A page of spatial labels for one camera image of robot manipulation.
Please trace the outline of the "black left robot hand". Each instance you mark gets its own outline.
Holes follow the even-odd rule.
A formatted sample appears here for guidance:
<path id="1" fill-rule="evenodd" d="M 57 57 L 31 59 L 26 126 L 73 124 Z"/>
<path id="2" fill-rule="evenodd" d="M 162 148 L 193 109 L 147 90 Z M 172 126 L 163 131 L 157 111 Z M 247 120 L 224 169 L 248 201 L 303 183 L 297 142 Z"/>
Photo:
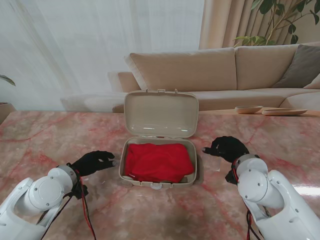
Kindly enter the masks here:
<path id="1" fill-rule="evenodd" d="M 97 171 L 115 167 L 115 156 L 108 151 L 92 151 L 83 155 L 70 165 L 81 177 L 89 176 Z"/>

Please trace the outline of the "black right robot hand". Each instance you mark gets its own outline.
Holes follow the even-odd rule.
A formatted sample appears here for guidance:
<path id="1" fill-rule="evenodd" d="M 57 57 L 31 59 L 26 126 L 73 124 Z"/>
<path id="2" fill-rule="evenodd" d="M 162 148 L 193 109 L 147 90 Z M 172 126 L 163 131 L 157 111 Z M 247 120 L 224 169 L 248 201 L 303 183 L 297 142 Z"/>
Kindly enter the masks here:
<path id="1" fill-rule="evenodd" d="M 243 155 L 249 154 L 247 147 L 233 136 L 221 136 L 212 141 L 210 147 L 204 147 L 202 152 L 211 156 L 221 157 L 229 163 Z"/>

